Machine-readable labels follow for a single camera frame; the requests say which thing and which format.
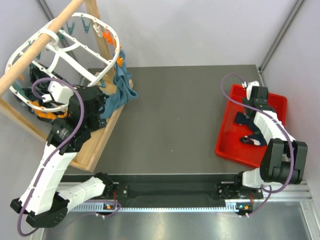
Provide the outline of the aluminium rail frame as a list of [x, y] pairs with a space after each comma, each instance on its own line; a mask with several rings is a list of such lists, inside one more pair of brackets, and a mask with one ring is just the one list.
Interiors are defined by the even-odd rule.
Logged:
[[33, 240], [317, 240], [320, 223], [305, 181], [271, 184], [253, 212], [120, 212], [102, 217], [73, 209]]

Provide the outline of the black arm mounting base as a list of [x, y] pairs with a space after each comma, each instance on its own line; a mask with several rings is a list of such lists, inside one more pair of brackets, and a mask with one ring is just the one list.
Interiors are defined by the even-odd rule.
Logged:
[[75, 212], [110, 217], [117, 213], [250, 214], [264, 198], [260, 188], [241, 184], [239, 174], [108, 174], [102, 196], [76, 206]]

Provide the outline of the teal blue garment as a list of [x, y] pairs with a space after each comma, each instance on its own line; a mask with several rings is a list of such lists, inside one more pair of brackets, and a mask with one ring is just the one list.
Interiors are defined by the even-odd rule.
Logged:
[[132, 74], [128, 71], [126, 65], [126, 54], [123, 50], [119, 52], [119, 57], [123, 59], [122, 66], [118, 63], [115, 66], [115, 76], [113, 84], [116, 86], [116, 92], [106, 95], [104, 111], [100, 115], [101, 119], [108, 119], [112, 116], [113, 112], [127, 102], [137, 99], [138, 93], [130, 86], [130, 79]]

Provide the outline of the wooden rack frame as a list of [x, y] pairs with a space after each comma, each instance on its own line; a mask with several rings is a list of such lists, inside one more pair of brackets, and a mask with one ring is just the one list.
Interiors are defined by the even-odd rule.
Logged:
[[[64, 30], [64, 27], [67, 26], [67, 22], [70, 18], [64, 23], [60, 30], [57, 31], [57, 33], [48, 30], [49, 25], [55, 19], [54, 18], [15, 50], [5, 66], [5, 73], [41, 34], [46, 34], [52, 37], [52, 39], [30, 64], [34, 64], [42, 72], [55, 79], [67, 79], [66, 71], [77, 72], [80, 77], [86, 79], [84, 84], [86, 87], [98, 86], [106, 96], [114, 94], [117, 89], [113, 84], [116, 65], [119, 64], [122, 66], [123, 64], [123, 59], [119, 57], [120, 51], [122, 50], [120, 40], [115, 30], [107, 23], [101, 21], [97, 16], [98, 7], [96, 1], [87, 0], [85, 5], [87, 8], [86, 13], [78, 12], [77, 9], [70, 18], [89, 20], [89, 27], [95, 32], [97, 44], [103, 49], [101, 52], [98, 53], [93, 51], [86, 44], [73, 37], [68, 30]], [[95, 74], [90, 73], [78, 60], [70, 55], [70, 52], [76, 49], [83, 49], [88, 55], [93, 56], [95, 59], [103, 63], [104, 68]], [[58, 103], [54, 104], [51, 108], [33, 105], [31, 101], [27, 100], [26, 96], [22, 94], [22, 88], [17, 84], [16, 80], [7, 91], [10, 91], [12, 94], [19, 97], [29, 107], [42, 112], [58, 112], [67, 110], [68, 108], [67, 104], [60, 105]], [[123, 106], [116, 109], [111, 117], [106, 119], [105, 127], [95, 130], [91, 134], [91, 138], [84, 143], [79, 153], [71, 161], [70, 164], [73, 167], [88, 172], [94, 171], [120, 116]]]

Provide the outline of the dark leaf-print shorts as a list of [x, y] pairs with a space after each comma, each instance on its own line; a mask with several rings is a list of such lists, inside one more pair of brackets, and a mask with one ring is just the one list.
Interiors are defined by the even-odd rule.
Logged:
[[[29, 65], [29, 80], [33, 84], [36, 80], [41, 79], [41, 78], [47, 78], [49, 77], [48, 74], [44, 73], [41, 71], [38, 67], [36, 67], [33, 63]], [[39, 83], [35, 87], [35, 91], [39, 95], [46, 95], [49, 94], [49, 85], [50, 82], [42, 82]], [[22, 89], [22, 94], [25, 95], [26, 99], [31, 101], [31, 103], [36, 106], [36, 107], [46, 107], [46, 108], [53, 108], [54, 105], [57, 104], [56, 101], [51, 100], [49, 102], [44, 102], [42, 99], [37, 98], [33, 91], [31, 86], [23, 87]], [[43, 112], [36, 110], [30, 106], [28, 106], [26, 103], [24, 103], [19, 97], [15, 96], [16, 100], [22, 104], [24, 108], [26, 108], [30, 113], [35, 115], [38, 120], [46, 123], [53, 124], [57, 119], [65, 119], [68, 116], [68, 110], [65, 109], [63, 111], [57, 111], [57, 112]]]

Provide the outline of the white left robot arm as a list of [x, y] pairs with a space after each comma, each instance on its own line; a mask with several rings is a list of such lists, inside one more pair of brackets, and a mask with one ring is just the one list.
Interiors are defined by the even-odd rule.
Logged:
[[70, 162], [103, 124], [100, 111], [105, 98], [100, 88], [79, 87], [76, 91], [69, 99], [68, 116], [52, 126], [30, 185], [10, 203], [35, 229], [53, 228], [74, 207], [96, 197], [109, 198], [114, 191], [112, 180], [101, 172], [72, 188], [57, 190]]

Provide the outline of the red plastic bin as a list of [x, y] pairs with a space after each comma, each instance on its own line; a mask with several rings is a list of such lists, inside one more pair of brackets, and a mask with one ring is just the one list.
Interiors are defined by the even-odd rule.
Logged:
[[[246, 91], [239, 84], [233, 84], [230, 88], [229, 96], [242, 102], [246, 97]], [[277, 118], [286, 125], [286, 114], [288, 100], [286, 97], [274, 93], [269, 93], [268, 104], [275, 108]], [[267, 146], [255, 146], [242, 143], [240, 138], [252, 134], [250, 128], [246, 125], [240, 125], [234, 122], [236, 114], [244, 113], [244, 108], [228, 100], [220, 132], [218, 135], [215, 153], [218, 157], [236, 162], [251, 168], [260, 166]]]

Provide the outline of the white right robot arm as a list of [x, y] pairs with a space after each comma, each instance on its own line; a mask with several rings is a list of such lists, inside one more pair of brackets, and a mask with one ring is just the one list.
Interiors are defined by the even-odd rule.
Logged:
[[258, 147], [266, 147], [260, 166], [239, 174], [241, 179], [233, 185], [233, 192], [245, 198], [252, 189], [259, 189], [267, 183], [298, 185], [303, 180], [308, 146], [297, 141], [285, 129], [274, 107], [268, 104], [269, 91], [257, 81], [244, 86], [246, 96], [240, 103], [244, 112], [238, 112], [234, 122], [248, 126], [251, 135], [240, 141]]

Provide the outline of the navy sock with yellow tag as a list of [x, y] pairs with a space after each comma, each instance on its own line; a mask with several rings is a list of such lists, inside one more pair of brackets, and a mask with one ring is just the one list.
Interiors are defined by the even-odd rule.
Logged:
[[240, 138], [240, 142], [258, 147], [263, 147], [267, 145], [267, 142], [261, 133], [245, 135]]

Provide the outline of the wooden round rod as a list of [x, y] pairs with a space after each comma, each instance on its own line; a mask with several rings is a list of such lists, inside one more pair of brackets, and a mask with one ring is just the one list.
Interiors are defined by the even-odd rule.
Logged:
[[[65, 9], [52, 21], [48, 30], [57, 33], [65, 22], [76, 12], [83, 4], [83, 0], [72, 0]], [[9, 70], [0, 79], [0, 96], [10, 88], [16, 78], [25, 70], [32, 60], [41, 52], [41, 50], [50, 42], [51, 36], [41, 33], [38, 39], [21, 55], [21, 57], [9, 68]]]

